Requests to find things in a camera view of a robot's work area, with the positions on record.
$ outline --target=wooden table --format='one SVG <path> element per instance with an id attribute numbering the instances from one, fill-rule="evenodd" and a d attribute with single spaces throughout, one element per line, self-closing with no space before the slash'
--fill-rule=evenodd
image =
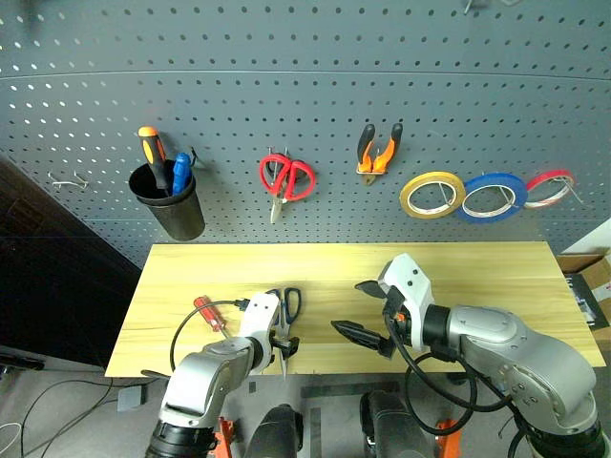
<path id="1" fill-rule="evenodd" d="M 604 360 L 573 294 L 545 242 L 361 243 L 361 244 L 161 244 L 153 245 L 116 341 L 107 376 L 136 377 L 141 369 L 170 373 L 168 348 L 193 299 L 250 297 L 272 287 L 302 289 L 302 314 L 291 326 L 301 344 L 288 360 L 299 374 L 402 372 L 395 352 L 389 361 L 348 342 L 329 324 L 351 320 L 388 335 L 383 302 L 354 289 L 377 279 L 387 261 L 409 253 L 432 281 L 439 305 L 506 308 L 535 331 L 572 345 L 593 366 Z M 232 335 L 242 312 L 220 307 Z M 219 340 L 202 317 L 193 317 L 177 344 L 177 362 Z M 427 360 L 426 370 L 454 370 Z M 280 373 L 278 362 L 265 373 Z"/>

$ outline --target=gray pegboard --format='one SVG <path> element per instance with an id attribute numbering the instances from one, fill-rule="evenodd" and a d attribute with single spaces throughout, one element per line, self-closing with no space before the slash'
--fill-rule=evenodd
<path id="1" fill-rule="evenodd" d="M 608 5 L 461 10 L 447 1 L 3 2 L 0 146 L 138 265 L 151 243 L 171 241 L 127 187 L 143 159 L 142 124 L 163 132 L 170 154 L 200 153 L 207 227 L 195 242 L 547 239 L 561 250 L 610 213 Z M 399 120 L 389 174 L 362 186 L 361 130 L 373 122 L 383 147 Z M 288 147 L 319 180 L 274 226 L 257 173 L 268 145 Z M 398 203 L 428 171 L 526 180 L 559 167 L 574 172 L 584 204 L 569 197 L 472 225 L 411 219 Z M 91 184 L 57 191 L 49 171 Z"/>

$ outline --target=red screwdriver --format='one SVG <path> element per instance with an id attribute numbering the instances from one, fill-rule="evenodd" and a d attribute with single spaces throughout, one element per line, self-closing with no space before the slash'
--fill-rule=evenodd
<path id="1" fill-rule="evenodd" d="M 199 308 L 207 305 L 210 302 L 210 298 L 207 296 L 201 296 L 193 301 L 193 305 L 195 305 L 196 308 Z M 219 313 L 219 310 L 217 310 L 217 307 L 210 305 L 208 307 L 200 308 L 200 313 L 206 322 L 210 324 L 210 327 L 212 327 L 214 332 L 220 331 L 222 332 L 223 336 L 229 337 L 229 334 L 225 329 L 225 321 L 222 318 L 221 313 Z"/>

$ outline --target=black cup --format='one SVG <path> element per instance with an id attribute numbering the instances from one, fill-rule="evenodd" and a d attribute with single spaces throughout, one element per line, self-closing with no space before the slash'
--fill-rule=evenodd
<path id="1" fill-rule="evenodd" d="M 173 177 L 174 160 L 166 160 L 165 168 L 167 176 Z M 195 192 L 196 182 L 193 174 L 184 190 L 170 197 L 157 188 L 155 176 L 148 164 L 135 169 L 129 183 L 137 199 L 151 210 L 172 239 L 188 241 L 196 239 L 203 232 L 205 222 L 200 200 Z"/>

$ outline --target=blue tape roll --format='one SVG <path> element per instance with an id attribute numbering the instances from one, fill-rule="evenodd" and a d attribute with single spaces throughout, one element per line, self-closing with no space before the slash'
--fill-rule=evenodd
<path id="1" fill-rule="evenodd" d="M 492 212 L 474 212 L 465 207 L 465 202 L 470 195 L 489 186 L 503 186 L 507 188 L 505 194 L 507 194 L 509 198 L 511 198 L 511 194 L 513 194 L 513 204 L 504 205 Z M 467 196 L 463 200 L 462 205 L 456 209 L 456 214 L 468 222 L 476 223 L 497 222 L 507 219 L 520 210 L 528 197 L 526 183 L 511 174 L 488 174 L 482 175 L 481 177 L 475 177 L 465 183 L 465 190 L 467 191 Z"/>

